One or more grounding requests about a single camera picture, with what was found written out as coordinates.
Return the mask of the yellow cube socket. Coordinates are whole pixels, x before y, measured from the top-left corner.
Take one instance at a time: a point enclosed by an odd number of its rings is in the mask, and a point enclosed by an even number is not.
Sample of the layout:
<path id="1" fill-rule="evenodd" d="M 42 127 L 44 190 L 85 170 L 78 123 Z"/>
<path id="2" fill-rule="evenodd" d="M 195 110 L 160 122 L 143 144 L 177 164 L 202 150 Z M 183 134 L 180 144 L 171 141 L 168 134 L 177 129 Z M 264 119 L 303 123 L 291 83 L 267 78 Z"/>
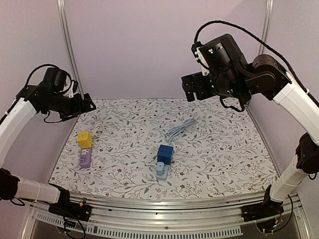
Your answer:
<path id="1" fill-rule="evenodd" d="M 93 145 L 93 139 L 90 132 L 80 132 L 77 135 L 77 143 L 81 149 L 91 148 Z"/>

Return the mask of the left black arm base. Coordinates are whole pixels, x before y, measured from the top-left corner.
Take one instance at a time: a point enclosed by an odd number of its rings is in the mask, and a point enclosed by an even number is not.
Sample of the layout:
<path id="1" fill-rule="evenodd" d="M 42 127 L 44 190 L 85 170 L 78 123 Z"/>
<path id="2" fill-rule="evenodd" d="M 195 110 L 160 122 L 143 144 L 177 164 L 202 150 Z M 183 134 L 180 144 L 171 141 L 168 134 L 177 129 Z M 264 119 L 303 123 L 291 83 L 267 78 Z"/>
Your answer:
<path id="1" fill-rule="evenodd" d="M 49 206 L 48 211 L 63 217 L 78 219 L 80 221 L 88 222 L 92 207 L 87 205 L 86 202 L 71 202 L 69 198 L 59 199 L 55 204 Z"/>

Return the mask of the purple power strip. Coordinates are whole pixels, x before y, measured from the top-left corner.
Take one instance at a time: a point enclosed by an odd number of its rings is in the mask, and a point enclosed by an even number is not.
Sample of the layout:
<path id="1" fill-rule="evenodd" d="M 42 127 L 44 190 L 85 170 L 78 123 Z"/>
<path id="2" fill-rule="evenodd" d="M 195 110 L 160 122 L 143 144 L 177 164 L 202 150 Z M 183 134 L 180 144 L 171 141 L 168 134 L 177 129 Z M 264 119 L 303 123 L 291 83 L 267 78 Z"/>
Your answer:
<path id="1" fill-rule="evenodd" d="M 91 167 L 92 148 L 82 149 L 79 157 L 79 166 L 82 169 Z"/>

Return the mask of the blue cube socket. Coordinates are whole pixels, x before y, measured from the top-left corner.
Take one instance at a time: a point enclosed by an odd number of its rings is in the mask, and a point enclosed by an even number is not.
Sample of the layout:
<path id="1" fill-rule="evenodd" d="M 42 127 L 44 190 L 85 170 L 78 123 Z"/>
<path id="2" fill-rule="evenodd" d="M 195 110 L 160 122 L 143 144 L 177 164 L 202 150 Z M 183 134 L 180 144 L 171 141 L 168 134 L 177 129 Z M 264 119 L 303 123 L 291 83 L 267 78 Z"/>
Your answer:
<path id="1" fill-rule="evenodd" d="M 162 162 L 165 165 L 171 165 L 173 156 L 173 147 L 168 145 L 160 145 L 157 152 L 158 162 Z"/>

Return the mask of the light blue plug adapter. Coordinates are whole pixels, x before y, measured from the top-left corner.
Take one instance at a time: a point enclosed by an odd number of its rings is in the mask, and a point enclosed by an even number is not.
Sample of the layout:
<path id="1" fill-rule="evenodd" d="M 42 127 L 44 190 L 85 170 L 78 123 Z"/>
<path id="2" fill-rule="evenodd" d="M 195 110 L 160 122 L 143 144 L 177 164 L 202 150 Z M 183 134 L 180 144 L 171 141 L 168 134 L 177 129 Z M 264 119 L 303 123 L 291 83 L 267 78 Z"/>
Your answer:
<path id="1" fill-rule="evenodd" d="M 157 176 L 163 176 L 164 175 L 164 168 L 165 164 L 163 162 L 158 162 L 156 167 L 156 174 Z"/>

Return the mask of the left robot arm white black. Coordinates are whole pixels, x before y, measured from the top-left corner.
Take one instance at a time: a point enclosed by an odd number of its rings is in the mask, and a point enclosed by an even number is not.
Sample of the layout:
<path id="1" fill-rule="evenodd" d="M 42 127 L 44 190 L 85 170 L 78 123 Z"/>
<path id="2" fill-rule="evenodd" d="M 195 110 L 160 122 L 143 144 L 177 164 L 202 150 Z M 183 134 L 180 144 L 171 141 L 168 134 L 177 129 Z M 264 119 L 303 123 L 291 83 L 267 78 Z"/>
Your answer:
<path id="1" fill-rule="evenodd" d="M 53 64 L 42 64 L 28 76 L 28 80 L 39 69 L 46 68 L 43 80 L 38 85 L 26 82 L 16 95 L 9 109 L 0 119 L 0 163 L 11 146 L 27 125 L 38 113 L 49 115 L 57 112 L 60 122 L 74 119 L 81 114 L 94 111 L 96 105 L 90 95 L 77 92 L 78 82 L 70 74 Z M 74 212 L 74 205 L 61 197 L 63 190 L 57 186 L 26 180 L 0 169 L 0 198 L 2 200 L 24 199 L 54 204 L 63 216 Z"/>

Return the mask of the grey-blue power strip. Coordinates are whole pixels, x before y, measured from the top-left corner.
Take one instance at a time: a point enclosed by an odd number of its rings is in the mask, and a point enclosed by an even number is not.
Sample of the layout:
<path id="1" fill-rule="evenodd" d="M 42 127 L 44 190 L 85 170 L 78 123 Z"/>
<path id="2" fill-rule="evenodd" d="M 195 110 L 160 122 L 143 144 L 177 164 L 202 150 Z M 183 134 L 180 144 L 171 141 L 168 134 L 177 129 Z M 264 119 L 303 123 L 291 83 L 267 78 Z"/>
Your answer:
<path id="1" fill-rule="evenodd" d="M 170 165 L 164 164 L 163 162 L 158 162 L 156 166 L 156 179 L 165 181 L 170 170 Z"/>

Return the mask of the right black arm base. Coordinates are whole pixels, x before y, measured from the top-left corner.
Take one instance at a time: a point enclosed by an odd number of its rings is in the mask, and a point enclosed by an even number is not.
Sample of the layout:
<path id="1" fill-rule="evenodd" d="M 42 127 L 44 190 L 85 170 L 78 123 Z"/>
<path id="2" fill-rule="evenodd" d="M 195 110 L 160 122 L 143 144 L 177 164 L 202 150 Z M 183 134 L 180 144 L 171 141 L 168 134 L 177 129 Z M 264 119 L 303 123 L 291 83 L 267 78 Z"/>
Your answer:
<path id="1" fill-rule="evenodd" d="M 283 201 L 274 202 L 266 201 L 251 205 L 246 205 L 240 208 L 241 217 L 244 222 L 250 222 L 260 220 L 268 217 L 272 217 L 284 212 Z"/>

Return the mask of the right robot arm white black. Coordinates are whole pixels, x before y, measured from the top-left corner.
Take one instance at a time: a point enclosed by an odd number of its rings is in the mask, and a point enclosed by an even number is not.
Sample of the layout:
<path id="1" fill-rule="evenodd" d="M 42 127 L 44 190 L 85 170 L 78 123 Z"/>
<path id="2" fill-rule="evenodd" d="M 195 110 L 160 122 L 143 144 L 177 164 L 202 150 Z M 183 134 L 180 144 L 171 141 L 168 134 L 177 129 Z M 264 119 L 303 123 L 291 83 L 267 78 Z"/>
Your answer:
<path id="1" fill-rule="evenodd" d="M 295 155 L 283 174 L 270 185 L 258 213 L 268 217 L 306 177 L 319 172 L 319 103 L 301 83 L 289 62 L 274 49 L 248 63 L 230 34 L 207 43 L 195 33 L 191 51 L 201 71 L 182 77 L 189 102 L 218 97 L 234 98 L 235 111 L 246 109 L 253 95 L 260 94 L 282 107 L 305 130 Z"/>

